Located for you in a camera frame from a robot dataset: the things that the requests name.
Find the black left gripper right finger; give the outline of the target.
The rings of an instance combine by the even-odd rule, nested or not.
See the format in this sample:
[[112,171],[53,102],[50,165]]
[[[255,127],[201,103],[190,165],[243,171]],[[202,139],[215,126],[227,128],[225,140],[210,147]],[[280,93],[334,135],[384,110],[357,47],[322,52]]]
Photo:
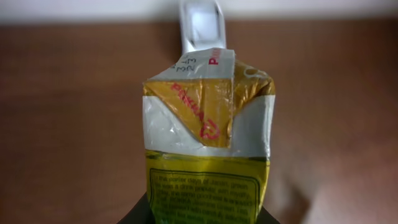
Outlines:
[[261,207],[256,224],[280,224],[264,207]]

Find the white barcode scanner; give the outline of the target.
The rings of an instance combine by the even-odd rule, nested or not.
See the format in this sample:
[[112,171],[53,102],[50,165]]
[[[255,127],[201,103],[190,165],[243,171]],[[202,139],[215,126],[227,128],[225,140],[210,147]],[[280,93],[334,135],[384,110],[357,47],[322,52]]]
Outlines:
[[216,0],[181,0],[182,53],[226,48],[225,19]]

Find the green tea carton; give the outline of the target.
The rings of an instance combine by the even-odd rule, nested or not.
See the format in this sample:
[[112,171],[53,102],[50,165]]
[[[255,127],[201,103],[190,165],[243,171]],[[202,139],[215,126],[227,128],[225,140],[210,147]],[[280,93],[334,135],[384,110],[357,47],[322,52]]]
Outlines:
[[143,84],[147,198],[156,223],[255,224],[266,193],[273,79],[212,48]]

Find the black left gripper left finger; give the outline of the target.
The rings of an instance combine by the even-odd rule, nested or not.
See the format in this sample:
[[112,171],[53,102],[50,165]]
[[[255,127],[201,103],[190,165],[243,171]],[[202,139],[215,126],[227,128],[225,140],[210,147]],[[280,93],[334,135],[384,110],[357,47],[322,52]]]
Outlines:
[[147,193],[144,193],[135,206],[118,221],[118,224],[154,224],[154,215],[149,206]]

